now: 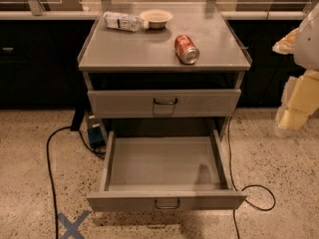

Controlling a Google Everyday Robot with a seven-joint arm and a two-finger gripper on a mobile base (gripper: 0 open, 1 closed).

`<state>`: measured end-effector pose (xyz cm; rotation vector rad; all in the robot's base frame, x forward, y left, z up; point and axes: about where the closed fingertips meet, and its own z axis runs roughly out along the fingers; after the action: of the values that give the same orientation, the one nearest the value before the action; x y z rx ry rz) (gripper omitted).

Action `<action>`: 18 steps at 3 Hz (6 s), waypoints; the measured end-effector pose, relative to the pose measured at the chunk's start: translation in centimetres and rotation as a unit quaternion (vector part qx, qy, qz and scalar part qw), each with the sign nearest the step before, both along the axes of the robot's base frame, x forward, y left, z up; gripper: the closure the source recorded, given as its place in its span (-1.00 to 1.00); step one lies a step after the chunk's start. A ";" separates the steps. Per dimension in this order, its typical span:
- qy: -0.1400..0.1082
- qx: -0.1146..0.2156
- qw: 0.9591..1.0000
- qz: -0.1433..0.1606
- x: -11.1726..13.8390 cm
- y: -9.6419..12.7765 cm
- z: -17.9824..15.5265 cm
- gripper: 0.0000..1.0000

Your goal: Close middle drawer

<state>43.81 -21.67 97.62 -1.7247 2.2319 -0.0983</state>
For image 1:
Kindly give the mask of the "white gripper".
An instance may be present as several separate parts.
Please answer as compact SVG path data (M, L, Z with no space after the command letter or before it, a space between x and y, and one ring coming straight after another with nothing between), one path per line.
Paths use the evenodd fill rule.
M275 133L280 137L295 134L319 109L319 72L307 70L299 78L289 77L275 117Z

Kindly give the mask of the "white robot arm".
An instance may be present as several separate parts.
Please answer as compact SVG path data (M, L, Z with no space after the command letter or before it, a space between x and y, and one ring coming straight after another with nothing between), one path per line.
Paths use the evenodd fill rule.
M305 69L299 78L288 79L277 110L275 132L288 136L301 129L319 110L319 4L298 28L276 42L272 51L292 54L295 64Z

